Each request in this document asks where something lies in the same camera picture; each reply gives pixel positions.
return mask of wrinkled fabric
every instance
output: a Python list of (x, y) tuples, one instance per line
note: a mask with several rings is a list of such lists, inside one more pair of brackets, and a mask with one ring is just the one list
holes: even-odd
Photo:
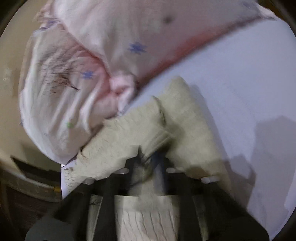
[(66, 164), (105, 118), (123, 110), (134, 89), (133, 76), (110, 77), (99, 58), (47, 18), (29, 40), (22, 65), (22, 124), (46, 156)]
[(260, 16), (253, 0), (54, 0), (48, 12), (111, 74), (146, 82), (238, 23)]

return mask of blue star print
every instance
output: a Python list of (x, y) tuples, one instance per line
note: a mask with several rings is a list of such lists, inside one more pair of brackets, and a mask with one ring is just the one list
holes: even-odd
[(129, 51), (141, 55), (141, 53), (146, 53), (145, 48), (147, 48), (147, 46), (142, 45), (139, 42), (135, 42), (134, 44), (130, 44)]
[(93, 77), (94, 72), (93, 71), (85, 71), (82, 73), (82, 76), (84, 79), (91, 79)]

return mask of tan surface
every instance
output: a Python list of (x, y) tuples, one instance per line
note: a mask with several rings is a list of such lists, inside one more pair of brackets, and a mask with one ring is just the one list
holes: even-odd
[(0, 37), (0, 162), (3, 167), (14, 171), (17, 169), (10, 160), (10, 155), (45, 169), (57, 168), (54, 162), (41, 154), (19, 125), (17, 99), (25, 47), (32, 32), (40, 25), (32, 19), (46, 2), (47, 0), (28, 0)]

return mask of black object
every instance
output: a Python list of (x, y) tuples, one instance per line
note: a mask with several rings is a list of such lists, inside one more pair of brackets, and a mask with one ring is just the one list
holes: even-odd
[[(174, 168), (165, 150), (155, 152), (150, 164), (161, 168), (167, 195), (179, 195), (178, 241), (269, 241), (266, 230), (216, 183), (203, 184)], [(114, 195), (127, 195), (135, 165), (140, 157), (126, 161), (125, 167), (108, 178), (80, 184), (60, 206), (38, 221), (27, 233), (26, 241), (86, 240), (86, 224), (91, 194), (103, 196), (94, 241), (116, 241)], [(206, 223), (206, 235), (200, 223)]]

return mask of pink cloth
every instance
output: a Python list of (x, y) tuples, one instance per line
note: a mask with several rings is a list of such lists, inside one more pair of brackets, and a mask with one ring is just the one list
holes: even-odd
[(110, 77), (92, 56), (48, 18), (32, 35), (20, 78), (23, 126), (50, 159), (66, 164), (102, 124), (132, 99), (132, 75)]
[(260, 11), (253, 0), (54, 0), (48, 10), (108, 71), (146, 82)]

